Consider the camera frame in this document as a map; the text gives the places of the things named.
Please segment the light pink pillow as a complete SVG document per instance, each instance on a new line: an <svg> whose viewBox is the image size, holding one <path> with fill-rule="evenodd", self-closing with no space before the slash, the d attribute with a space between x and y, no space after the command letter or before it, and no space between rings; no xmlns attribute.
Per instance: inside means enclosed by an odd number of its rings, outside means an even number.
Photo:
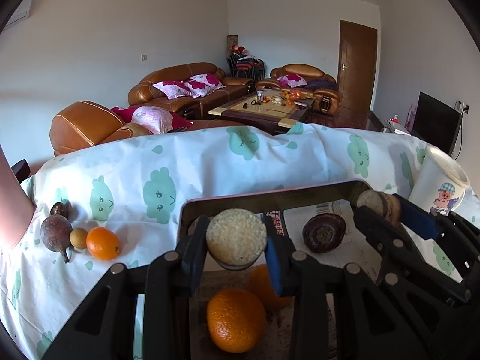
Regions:
<svg viewBox="0 0 480 360"><path fill-rule="evenodd" d="M156 106L140 106L133 112L132 122L156 135L173 130L173 117L170 112Z"/></svg>

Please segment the white rice cake round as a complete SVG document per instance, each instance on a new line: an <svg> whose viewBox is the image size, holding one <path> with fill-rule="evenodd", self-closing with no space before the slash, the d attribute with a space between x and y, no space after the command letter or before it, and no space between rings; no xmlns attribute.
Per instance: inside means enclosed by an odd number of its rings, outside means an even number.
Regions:
<svg viewBox="0 0 480 360"><path fill-rule="evenodd" d="M255 214L227 209L209 223L206 241L210 255L225 269L241 271L252 266L267 245L267 228Z"/></svg>

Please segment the white air conditioner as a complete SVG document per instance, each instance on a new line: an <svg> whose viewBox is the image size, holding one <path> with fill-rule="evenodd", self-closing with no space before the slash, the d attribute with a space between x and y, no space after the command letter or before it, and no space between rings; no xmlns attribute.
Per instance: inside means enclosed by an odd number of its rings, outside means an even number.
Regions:
<svg viewBox="0 0 480 360"><path fill-rule="evenodd" d="M15 26L16 24L28 19L30 17L30 10L32 7L32 0L23 0L18 8L15 10L13 15L8 20L5 30L10 29L11 27Z"/></svg>

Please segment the black television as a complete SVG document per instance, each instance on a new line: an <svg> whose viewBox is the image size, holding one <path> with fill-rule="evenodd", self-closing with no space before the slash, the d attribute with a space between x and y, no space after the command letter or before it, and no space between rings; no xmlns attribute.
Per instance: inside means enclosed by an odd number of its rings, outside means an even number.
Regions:
<svg viewBox="0 0 480 360"><path fill-rule="evenodd" d="M451 155L461 122L462 115L459 111L420 92L411 134Z"/></svg>

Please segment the pink white sofa cushion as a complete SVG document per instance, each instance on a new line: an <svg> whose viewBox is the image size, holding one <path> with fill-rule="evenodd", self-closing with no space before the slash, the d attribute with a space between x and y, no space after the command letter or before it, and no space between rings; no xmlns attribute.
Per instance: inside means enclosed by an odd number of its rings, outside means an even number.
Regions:
<svg viewBox="0 0 480 360"><path fill-rule="evenodd" d="M173 100L181 97L204 98L218 89L223 89L224 85L213 74L203 73L184 81L162 80L155 83L153 87L161 91L169 100Z"/></svg>

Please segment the white cloud pattern tablecloth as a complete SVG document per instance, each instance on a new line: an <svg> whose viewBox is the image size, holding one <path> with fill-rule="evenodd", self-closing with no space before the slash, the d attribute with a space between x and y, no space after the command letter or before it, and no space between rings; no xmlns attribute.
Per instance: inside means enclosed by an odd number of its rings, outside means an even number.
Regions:
<svg viewBox="0 0 480 360"><path fill-rule="evenodd" d="M289 232L321 200L349 199L371 186L407 195L427 145L413 136L301 124L270 136L219 127L114 141L47 162L24 188L37 204L22 240L1 256L1 328L13 359L40 359L110 264L87 253L65 263L40 240L55 198L80 226L104 224L120 236L118 263L142 290L149 264L173 250L200 215L232 198L251 211L290 208Z"/></svg>

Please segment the small yellow longan fruit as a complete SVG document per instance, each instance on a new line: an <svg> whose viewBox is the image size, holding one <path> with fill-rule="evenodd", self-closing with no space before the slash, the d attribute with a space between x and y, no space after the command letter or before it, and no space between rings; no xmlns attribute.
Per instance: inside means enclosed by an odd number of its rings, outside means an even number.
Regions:
<svg viewBox="0 0 480 360"><path fill-rule="evenodd" d="M84 250L87 248L87 236L88 232L83 228L74 228L69 236L71 245L78 250Z"/></svg>

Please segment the dark mangosteen in tray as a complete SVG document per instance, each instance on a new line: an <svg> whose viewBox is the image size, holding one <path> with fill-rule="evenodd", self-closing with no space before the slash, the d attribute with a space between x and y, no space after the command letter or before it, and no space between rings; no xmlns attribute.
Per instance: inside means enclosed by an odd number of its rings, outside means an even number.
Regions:
<svg viewBox="0 0 480 360"><path fill-rule="evenodd" d="M346 234L347 224L337 214L317 214L304 225L304 244L312 252L324 254L336 249Z"/></svg>

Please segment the pink kettle jug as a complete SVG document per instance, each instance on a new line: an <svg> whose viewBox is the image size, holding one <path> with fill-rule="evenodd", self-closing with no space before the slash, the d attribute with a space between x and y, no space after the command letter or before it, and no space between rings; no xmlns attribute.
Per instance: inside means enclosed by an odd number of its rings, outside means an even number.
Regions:
<svg viewBox="0 0 480 360"><path fill-rule="evenodd" d="M4 152L0 154L0 228L1 252L14 248L26 233L35 206L21 188Z"/></svg>

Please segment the large orange in tray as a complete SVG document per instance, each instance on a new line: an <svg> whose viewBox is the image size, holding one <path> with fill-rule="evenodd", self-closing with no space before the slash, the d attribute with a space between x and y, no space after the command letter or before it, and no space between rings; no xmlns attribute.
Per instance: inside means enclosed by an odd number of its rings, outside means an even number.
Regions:
<svg viewBox="0 0 480 360"><path fill-rule="evenodd" d="M207 324L215 345L228 353L245 353L261 342L266 331L262 302L245 289L222 289L209 301Z"/></svg>

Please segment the wooden coffee table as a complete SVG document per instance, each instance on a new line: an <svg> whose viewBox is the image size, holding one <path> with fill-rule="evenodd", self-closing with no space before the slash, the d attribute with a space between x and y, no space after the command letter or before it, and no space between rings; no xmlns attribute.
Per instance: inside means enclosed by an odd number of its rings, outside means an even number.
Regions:
<svg viewBox="0 0 480 360"><path fill-rule="evenodd" d="M258 94L249 94L218 106L208 114L269 133L282 133L307 120L314 102L313 96L299 91L265 89L261 91L261 98Z"/></svg>

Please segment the brown leather long sofa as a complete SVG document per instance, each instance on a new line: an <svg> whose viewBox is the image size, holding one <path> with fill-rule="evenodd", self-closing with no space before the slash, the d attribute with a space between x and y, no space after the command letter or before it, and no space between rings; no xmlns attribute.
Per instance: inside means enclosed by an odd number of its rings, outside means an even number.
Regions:
<svg viewBox="0 0 480 360"><path fill-rule="evenodd" d="M186 119L207 119L209 111L250 94L250 78L227 77L212 63L187 63L151 72L128 93L131 106L157 106Z"/></svg>

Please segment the stacked dark chairs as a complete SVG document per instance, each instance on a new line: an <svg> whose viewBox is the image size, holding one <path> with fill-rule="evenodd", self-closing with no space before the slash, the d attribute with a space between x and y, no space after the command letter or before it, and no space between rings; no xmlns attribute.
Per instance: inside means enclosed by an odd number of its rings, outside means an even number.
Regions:
<svg viewBox="0 0 480 360"><path fill-rule="evenodd" d="M249 55L243 46L231 46L227 63L232 77L249 78L254 82L265 78L264 61Z"/></svg>

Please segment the small orange tangerine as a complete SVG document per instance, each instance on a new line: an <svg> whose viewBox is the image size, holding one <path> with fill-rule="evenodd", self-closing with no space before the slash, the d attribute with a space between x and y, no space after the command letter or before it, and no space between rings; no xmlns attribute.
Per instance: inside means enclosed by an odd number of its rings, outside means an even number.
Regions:
<svg viewBox="0 0 480 360"><path fill-rule="evenodd" d="M110 261L120 255L120 240L107 228L97 227L89 231L86 237L86 247L89 253L98 260Z"/></svg>

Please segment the white cartoon pig mug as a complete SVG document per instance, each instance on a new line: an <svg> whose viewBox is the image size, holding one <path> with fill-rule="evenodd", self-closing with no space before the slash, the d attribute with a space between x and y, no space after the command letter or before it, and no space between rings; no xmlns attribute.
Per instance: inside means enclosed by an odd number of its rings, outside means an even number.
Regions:
<svg viewBox="0 0 480 360"><path fill-rule="evenodd" d="M423 211L447 216L463 201L470 186L461 165L437 147L428 145L408 200Z"/></svg>

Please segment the brown wooden door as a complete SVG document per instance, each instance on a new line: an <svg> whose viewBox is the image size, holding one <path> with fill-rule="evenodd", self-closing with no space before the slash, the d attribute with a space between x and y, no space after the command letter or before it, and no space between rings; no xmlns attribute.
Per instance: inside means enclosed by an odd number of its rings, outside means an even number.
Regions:
<svg viewBox="0 0 480 360"><path fill-rule="evenodd" d="M339 22L337 83L341 106L366 113L374 93L377 30L346 20Z"/></svg>

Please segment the dark mangosteen on cloth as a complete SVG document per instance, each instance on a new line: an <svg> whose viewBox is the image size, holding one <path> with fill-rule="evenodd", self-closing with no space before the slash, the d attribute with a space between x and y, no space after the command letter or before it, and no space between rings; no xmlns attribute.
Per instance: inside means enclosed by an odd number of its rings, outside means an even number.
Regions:
<svg viewBox="0 0 480 360"><path fill-rule="evenodd" d="M59 202L56 202L49 211L49 215L61 215L64 218L69 218L71 204L68 199L62 199Z"/></svg>

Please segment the metal tray with paper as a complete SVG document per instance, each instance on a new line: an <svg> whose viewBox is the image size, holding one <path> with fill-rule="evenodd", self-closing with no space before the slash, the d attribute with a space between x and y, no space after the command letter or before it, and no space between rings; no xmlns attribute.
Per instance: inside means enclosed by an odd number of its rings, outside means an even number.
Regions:
<svg viewBox="0 0 480 360"><path fill-rule="evenodd" d="M314 215L302 227L299 244L291 230L278 228L272 212L314 200L349 204L356 229L382 259L376 280L354 262L341 268L319 262L318 256L338 248L345 236L347 224L340 215ZM194 224L195 230L182 229L177 247L191 287L198 286L205 259L213 252L206 241L208 226L215 215L233 208L262 215L272 287L278 296L295 299L293 359L327 356L328 294L334 297L344 358L417 359L426 351L451 353L464 342L458 331L466 312L463 285L431 267L413 242L413 235L434 240L446 231L449 249L458 257L464 229L459 217L429 214L361 181L188 202L181 222Z"/></svg>

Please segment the brown white sliced fruit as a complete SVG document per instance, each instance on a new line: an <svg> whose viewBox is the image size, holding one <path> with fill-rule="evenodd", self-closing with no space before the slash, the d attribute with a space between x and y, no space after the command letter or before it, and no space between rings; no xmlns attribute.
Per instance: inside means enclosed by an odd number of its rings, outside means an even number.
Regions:
<svg viewBox="0 0 480 360"><path fill-rule="evenodd" d="M400 200L391 194L366 190L356 200L356 206L366 206L387 222L396 226L400 223Z"/></svg>

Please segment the large purple passion fruit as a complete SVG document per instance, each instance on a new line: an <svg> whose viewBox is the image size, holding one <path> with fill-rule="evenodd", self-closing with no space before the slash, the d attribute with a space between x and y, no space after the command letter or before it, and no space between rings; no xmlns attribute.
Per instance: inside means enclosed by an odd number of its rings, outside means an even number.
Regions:
<svg viewBox="0 0 480 360"><path fill-rule="evenodd" d="M60 214L47 217L41 224L41 241L50 251L60 253L63 260L68 263L67 249L72 247L70 234L72 225L67 218Z"/></svg>

